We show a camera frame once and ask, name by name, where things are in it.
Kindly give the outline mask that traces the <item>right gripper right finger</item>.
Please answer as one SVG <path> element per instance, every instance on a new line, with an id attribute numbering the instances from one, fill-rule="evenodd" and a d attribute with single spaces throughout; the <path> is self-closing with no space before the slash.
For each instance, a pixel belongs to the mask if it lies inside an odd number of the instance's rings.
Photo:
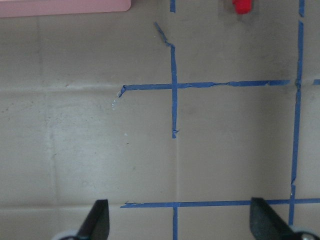
<path id="1" fill-rule="evenodd" d="M 255 240 L 299 240 L 289 225 L 259 197 L 252 197 L 249 213 L 249 228 Z"/>

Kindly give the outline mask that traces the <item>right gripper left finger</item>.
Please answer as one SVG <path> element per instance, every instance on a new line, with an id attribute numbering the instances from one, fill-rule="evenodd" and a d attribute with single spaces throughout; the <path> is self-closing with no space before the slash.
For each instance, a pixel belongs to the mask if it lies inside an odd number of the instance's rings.
<path id="1" fill-rule="evenodd" d="M 96 200 L 75 235 L 77 240 L 107 240 L 110 233 L 109 203 L 107 199 Z"/>

